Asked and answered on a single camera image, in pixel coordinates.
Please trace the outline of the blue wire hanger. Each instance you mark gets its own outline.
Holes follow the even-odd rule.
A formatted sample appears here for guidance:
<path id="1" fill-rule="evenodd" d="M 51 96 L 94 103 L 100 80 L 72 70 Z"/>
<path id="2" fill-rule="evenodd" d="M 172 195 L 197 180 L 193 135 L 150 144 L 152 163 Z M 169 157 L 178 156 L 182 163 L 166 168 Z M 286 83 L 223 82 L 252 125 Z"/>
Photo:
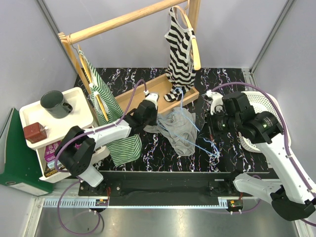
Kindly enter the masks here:
<path id="1" fill-rule="evenodd" d="M 200 130 L 195 125 L 193 121 L 193 115 L 183 109 L 183 99 L 184 93 L 183 90 L 179 87 L 175 89 L 176 92 L 180 92 L 181 100 L 180 107 L 176 107 L 168 115 L 158 118 L 157 125 L 168 132 L 172 139 L 176 138 L 176 141 L 181 141 L 183 146 L 185 146 L 185 151 L 188 151 L 190 148 L 193 148 L 192 154 L 195 152 L 195 148 L 199 148 L 202 151 L 206 152 L 209 156 L 214 158 L 219 158 L 220 154 L 214 142 L 211 142 L 211 145 L 214 147 L 214 151 L 210 152 L 205 148 L 196 144 L 197 134 Z"/>

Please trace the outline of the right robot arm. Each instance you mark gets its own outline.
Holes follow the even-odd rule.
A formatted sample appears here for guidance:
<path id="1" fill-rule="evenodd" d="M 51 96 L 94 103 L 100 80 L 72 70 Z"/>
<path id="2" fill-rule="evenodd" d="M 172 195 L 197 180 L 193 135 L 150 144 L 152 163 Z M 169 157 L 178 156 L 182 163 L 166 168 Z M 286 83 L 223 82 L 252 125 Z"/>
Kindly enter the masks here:
<path id="1" fill-rule="evenodd" d="M 303 220 L 316 211 L 315 183 L 290 148 L 286 123 L 270 95 L 233 92 L 225 96 L 207 91 L 210 111 L 205 115 L 210 136 L 237 132 L 242 146 L 262 153 L 280 183 L 263 181 L 242 171 L 233 171 L 224 190 L 235 196 L 247 193 L 272 205 L 287 221 Z"/>

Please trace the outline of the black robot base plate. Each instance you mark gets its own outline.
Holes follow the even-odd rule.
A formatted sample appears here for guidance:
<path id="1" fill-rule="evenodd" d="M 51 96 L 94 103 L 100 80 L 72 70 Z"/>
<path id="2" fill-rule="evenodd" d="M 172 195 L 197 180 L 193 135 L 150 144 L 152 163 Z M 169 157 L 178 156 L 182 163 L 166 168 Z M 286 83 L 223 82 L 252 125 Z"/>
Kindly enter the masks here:
<path id="1" fill-rule="evenodd" d="M 109 195 L 110 206 L 162 208 L 218 205 L 218 198 L 239 198 L 227 172 L 103 171 L 96 188 L 83 182 L 79 196 Z"/>

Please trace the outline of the grey tank top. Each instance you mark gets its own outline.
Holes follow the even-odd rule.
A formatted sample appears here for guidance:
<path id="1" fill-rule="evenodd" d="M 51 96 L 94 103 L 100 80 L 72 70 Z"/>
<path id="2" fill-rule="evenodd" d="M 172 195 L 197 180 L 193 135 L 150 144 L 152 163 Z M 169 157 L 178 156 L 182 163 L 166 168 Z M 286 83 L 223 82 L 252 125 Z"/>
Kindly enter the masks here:
<path id="1" fill-rule="evenodd" d="M 156 122 L 156 125 L 145 126 L 144 131 L 162 134 L 179 156 L 191 156 L 195 153 L 198 133 L 195 113 L 176 107 L 166 115 L 158 114 Z"/>

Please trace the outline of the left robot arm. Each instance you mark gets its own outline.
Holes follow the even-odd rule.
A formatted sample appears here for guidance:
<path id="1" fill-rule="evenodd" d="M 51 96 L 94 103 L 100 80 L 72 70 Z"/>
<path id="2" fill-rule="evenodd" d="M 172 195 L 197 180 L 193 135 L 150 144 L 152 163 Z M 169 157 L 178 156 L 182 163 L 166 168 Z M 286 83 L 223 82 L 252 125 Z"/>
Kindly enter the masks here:
<path id="1" fill-rule="evenodd" d="M 115 122 L 86 130 L 73 126 L 59 144 L 55 157 L 72 176 L 87 182 L 89 189 L 100 196 L 106 191 L 107 184 L 91 163 L 95 150 L 132 137 L 147 125 L 154 125 L 157 114 L 158 99 L 146 98 L 136 109 Z"/>

